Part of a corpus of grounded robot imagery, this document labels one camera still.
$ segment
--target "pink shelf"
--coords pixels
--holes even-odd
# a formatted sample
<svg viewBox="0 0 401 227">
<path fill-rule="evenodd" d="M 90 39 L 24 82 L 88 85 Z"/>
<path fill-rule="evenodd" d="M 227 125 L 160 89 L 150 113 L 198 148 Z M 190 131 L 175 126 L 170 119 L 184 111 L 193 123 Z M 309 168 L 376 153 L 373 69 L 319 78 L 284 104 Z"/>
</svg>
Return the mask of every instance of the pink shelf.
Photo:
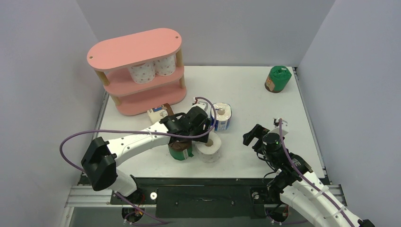
<svg viewBox="0 0 401 227">
<path fill-rule="evenodd" d="M 164 103 L 176 104 L 185 98 L 186 92 L 185 88 L 180 88 L 179 81 L 176 81 L 158 89 L 120 97 L 122 104 L 116 107 L 123 115 L 137 115 Z"/>
<path fill-rule="evenodd" d="M 89 50 L 87 61 L 97 71 L 122 69 L 173 55 L 181 42 L 172 29 L 153 29 L 101 41 Z"/>
<path fill-rule="evenodd" d="M 174 83 L 183 77 L 183 75 L 184 67 L 177 67 L 175 72 L 170 76 L 162 77 L 156 75 L 156 77 L 147 84 L 137 84 L 132 80 L 128 69 L 124 68 L 109 72 L 106 76 L 110 81 L 110 85 L 104 86 L 104 88 L 109 94 L 122 97 Z"/>
</svg>

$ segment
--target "table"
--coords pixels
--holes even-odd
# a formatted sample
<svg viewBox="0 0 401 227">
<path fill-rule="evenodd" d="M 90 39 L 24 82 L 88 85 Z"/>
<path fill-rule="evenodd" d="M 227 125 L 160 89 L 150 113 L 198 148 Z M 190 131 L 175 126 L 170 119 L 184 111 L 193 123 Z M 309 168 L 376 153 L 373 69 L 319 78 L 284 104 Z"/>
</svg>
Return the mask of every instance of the table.
<svg viewBox="0 0 401 227">
<path fill-rule="evenodd" d="M 262 178 L 271 169 L 256 157 L 251 146 L 242 144 L 242 135 L 255 124 L 273 129 L 273 118 L 288 122 L 286 147 L 304 158 L 319 178 L 324 178 L 323 166 L 305 108 L 293 76 L 280 93 L 266 90 L 264 82 L 271 67 L 185 66 L 187 95 L 172 105 L 175 113 L 187 112 L 192 98 L 203 96 L 211 102 L 231 105 L 233 116 L 227 131 L 217 132 L 222 140 L 221 157 L 215 163 L 201 162 L 196 153 L 185 161 L 173 159 L 167 145 L 134 156 L 118 168 L 135 177 L 169 178 Z M 147 113 L 121 115 L 109 98 L 100 129 L 142 130 L 151 125 Z M 124 134 L 100 133 L 104 140 Z"/>
</svg>

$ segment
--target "white toilet paper roll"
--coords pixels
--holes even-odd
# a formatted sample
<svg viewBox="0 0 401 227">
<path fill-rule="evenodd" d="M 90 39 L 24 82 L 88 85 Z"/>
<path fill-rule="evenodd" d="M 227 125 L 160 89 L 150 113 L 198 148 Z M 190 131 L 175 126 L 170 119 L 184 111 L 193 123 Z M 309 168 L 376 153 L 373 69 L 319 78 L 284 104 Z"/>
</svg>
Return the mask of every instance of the white toilet paper roll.
<svg viewBox="0 0 401 227">
<path fill-rule="evenodd" d="M 130 72 L 135 83 L 138 84 L 149 83 L 155 78 L 156 75 L 156 69 L 153 62 L 130 66 L 128 67 L 128 71 Z"/>
<path fill-rule="evenodd" d="M 198 150 L 198 156 L 202 162 L 210 163 L 215 162 L 220 157 L 221 140 L 220 137 L 214 132 L 209 133 L 209 140 L 207 143 L 196 143 L 195 147 Z"/>
<path fill-rule="evenodd" d="M 156 74 L 166 77 L 175 71 L 174 55 L 154 61 L 156 66 Z"/>
<path fill-rule="evenodd" d="M 233 115 L 231 106 L 227 103 L 214 103 L 213 106 L 217 112 L 214 130 L 225 131 L 226 129 L 228 129 L 231 122 L 231 116 Z M 213 122 L 215 119 L 213 109 L 210 109 L 210 116 Z"/>
</svg>

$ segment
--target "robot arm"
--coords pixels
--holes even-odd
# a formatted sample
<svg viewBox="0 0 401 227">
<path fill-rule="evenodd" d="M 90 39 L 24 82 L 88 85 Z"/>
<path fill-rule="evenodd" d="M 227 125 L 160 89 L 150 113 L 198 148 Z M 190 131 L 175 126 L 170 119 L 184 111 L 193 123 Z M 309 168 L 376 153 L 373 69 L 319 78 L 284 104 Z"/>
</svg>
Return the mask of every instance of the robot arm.
<svg viewBox="0 0 401 227">
<path fill-rule="evenodd" d="M 94 191 L 110 188 L 127 197 L 138 187 L 135 178 L 118 170 L 117 166 L 154 147 L 188 140 L 169 136 L 166 133 L 178 136 L 196 136 L 207 132 L 210 123 L 211 120 L 205 109 L 195 104 L 188 113 L 167 116 L 138 134 L 108 141 L 104 141 L 102 137 L 92 140 L 81 164 Z M 207 134 L 192 140 L 207 142 L 208 137 Z"/>
<path fill-rule="evenodd" d="M 298 155 L 289 153 L 289 157 L 299 172 L 319 190 L 316 190 L 295 169 L 293 169 L 285 154 L 279 135 L 278 122 L 275 120 L 276 128 L 269 131 L 260 125 L 256 125 L 249 133 L 244 135 L 244 145 L 257 138 L 258 141 L 252 147 L 260 158 L 278 171 L 278 175 L 267 185 L 269 196 L 273 201 L 286 203 L 309 222 L 317 227 L 374 227 L 369 220 L 362 221 L 346 209 L 328 190 L 328 187 L 320 182 L 311 167 Z M 288 133 L 288 123 L 282 121 L 283 135 Z M 329 197 L 340 209 L 327 198 Z"/>
</svg>

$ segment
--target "brown label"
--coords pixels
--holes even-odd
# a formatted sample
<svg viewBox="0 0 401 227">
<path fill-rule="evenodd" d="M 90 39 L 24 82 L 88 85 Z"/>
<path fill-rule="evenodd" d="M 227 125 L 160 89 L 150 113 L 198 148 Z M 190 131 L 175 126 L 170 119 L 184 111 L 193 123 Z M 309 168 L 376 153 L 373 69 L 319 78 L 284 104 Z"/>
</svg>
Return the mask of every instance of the brown label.
<svg viewBox="0 0 401 227">
<path fill-rule="evenodd" d="M 269 88 L 270 91 L 272 91 L 276 86 L 274 85 L 273 80 L 270 79 L 270 75 L 266 79 L 266 86 Z"/>
</svg>

